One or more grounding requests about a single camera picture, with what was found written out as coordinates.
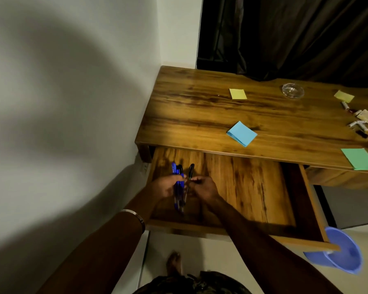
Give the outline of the person's left hand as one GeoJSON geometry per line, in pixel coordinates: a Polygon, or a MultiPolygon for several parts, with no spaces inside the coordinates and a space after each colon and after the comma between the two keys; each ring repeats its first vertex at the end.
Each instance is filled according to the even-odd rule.
{"type": "Polygon", "coordinates": [[[149,185],[152,196],[158,200],[173,195],[173,187],[176,184],[176,182],[169,182],[168,176],[159,177],[153,182],[151,182],[149,185]]]}

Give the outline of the person's right hand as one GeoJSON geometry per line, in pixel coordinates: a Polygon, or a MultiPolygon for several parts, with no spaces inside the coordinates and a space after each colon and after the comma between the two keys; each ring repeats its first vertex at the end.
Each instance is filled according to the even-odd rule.
{"type": "Polygon", "coordinates": [[[204,192],[203,193],[193,193],[192,190],[190,192],[194,195],[196,195],[201,201],[206,203],[208,207],[212,207],[213,204],[219,200],[220,195],[217,190],[216,184],[213,181],[213,179],[209,176],[205,176],[206,181],[204,184],[204,192]]]}

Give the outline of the black pen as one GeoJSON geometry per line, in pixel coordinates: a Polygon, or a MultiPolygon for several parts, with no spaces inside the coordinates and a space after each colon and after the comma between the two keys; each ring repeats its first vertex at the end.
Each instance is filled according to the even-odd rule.
{"type": "MultiPolygon", "coordinates": [[[[189,167],[188,175],[187,175],[187,181],[191,181],[193,177],[193,171],[194,171],[195,164],[192,163],[189,167]]],[[[190,187],[188,185],[185,185],[184,187],[184,196],[183,196],[183,208],[186,206],[187,201],[187,195],[189,193],[190,187]]]]}

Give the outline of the blue pen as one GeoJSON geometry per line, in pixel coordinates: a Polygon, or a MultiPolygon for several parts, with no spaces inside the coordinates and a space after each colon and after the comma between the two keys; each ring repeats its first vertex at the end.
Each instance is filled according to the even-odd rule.
{"type": "MultiPolygon", "coordinates": [[[[179,174],[181,177],[184,177],[184,172],[183,172],[183,167],[181,164],[176,165],[176,173],[179,174]]],[[[175,199],[176,199],[176,210],[183,214],[184,213],[184,187],[185,187],[185,182],[184,181],[178,181],[176,182],[176,195],[175,195],[175,199]]]]}

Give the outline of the person's right forearm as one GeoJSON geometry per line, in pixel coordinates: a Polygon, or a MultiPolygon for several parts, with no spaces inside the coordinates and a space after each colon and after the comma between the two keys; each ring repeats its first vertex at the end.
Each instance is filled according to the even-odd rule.
{"type": "Polygon", "coordinates": [[[199,197],[222,223],[264,294],[343,294],[315,267],[255,227],[218,193],[199,197]]]}

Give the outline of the person's left forearm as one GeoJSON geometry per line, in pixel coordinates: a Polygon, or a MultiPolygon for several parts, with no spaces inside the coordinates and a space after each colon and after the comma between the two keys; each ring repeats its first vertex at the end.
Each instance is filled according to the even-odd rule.
{"type": "Polygon", "coordinates": [[[81,242],[36,294],[111,294],[159,201],[149,185],[81,242]]]}

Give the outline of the open wooden drawer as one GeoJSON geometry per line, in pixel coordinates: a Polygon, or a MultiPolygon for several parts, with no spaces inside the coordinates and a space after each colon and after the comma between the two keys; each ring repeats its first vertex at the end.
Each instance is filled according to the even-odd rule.
{"type": "Polygon", "coordinates": [[[303,165],[158,147],[147,182],[181,164],[188,174],[210,176],[221,197],[246,219],[284,245],[304,252],[339,251],[326,234],[303,165]]]}

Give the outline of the blue sticky note pad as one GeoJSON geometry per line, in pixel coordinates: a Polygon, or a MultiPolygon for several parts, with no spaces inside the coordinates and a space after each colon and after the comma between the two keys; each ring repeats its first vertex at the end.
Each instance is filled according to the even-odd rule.
{"type": "Polygon", "coordinates": [[[226,132],[226,134],[240,143],[243,147],[247,147],[258,135],[256,132],[246,127],[241,121],[238,121],[226,132]]]}

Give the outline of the wooden desk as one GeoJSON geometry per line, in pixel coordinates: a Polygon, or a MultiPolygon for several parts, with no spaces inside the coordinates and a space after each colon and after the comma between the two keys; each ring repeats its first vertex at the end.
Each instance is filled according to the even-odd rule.
{"type": "Polygon", "coordinates": [[[155,147],[186,149],[308,166],[312,184],[368,190],[368,170],[353,170],[343,148],[364,148],[348,128],[356,118],[334,94],[355,96],[350,106],[368,110],[368,88],[287,79],[257,82],[243,75],[162,66],[135,144],[141,160],[152,162],[155,147]],[[304,96],[287,98],[282,86],[299,84],[304,96]],[[229,89],[247,99],[232,99],[229,89]],[[238,121],[257,133],[247,146],[226,132],[238,121]]]}

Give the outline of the person's bare foot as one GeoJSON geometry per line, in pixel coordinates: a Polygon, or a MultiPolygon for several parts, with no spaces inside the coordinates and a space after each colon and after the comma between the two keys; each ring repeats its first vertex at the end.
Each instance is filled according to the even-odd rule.
{"type": "Polygon", "coordinates": [[[182,257],[177,251],[173,251],[166,262],[167,276],[182,276],[182,257]]]}

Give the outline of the person's camouflage shorts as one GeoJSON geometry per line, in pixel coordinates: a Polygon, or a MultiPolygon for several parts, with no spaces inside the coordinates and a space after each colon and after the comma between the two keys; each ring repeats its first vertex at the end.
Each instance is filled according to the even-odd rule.
{"type": "Polygon", "coordinates": [[[158,276],[133,294],[252,294],[243,284],[216,271],[201,271],[199,276],[178,273],[158,276]]]}

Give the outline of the clear glass ashtray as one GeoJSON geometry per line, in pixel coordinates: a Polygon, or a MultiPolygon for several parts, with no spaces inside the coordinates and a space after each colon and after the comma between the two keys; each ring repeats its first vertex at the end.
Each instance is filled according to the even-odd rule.
{"type": "Polygon", "coordinates": [[[299,84],[287,83],[282,86],[281,90],[290,99],[299,99],[304,96],[304,88],[299,84]]]}

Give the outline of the green sticky note pad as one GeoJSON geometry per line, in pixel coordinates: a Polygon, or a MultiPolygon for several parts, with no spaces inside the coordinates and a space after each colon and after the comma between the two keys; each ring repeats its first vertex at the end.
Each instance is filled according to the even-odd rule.
{"type": "Polygon", "coordinates": [[[364,148],[343,148],[341,151],[354,170],[368,170],[368,152],[364,148]]]}

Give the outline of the blue plastic bucket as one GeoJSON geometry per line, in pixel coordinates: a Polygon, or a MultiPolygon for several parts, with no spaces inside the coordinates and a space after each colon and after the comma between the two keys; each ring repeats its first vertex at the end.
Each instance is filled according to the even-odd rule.
{"type": "Polygon", "coordinates": [[[332,244],[340,247],[340,251],[304,252],[308,261],[325,267],[339,269],[357,275],[363,267],[363,256],[359,246],[348,234],[334,227],[326,227],[326,234],[332,244]]]}

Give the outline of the dark curtain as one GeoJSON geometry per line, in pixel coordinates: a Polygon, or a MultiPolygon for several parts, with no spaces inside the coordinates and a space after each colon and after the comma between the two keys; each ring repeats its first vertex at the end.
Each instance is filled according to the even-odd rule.
{"type": "Polygon", "coordinates": [[[196,68],[368,88],[368,0],[203,0],[196,68]]]}

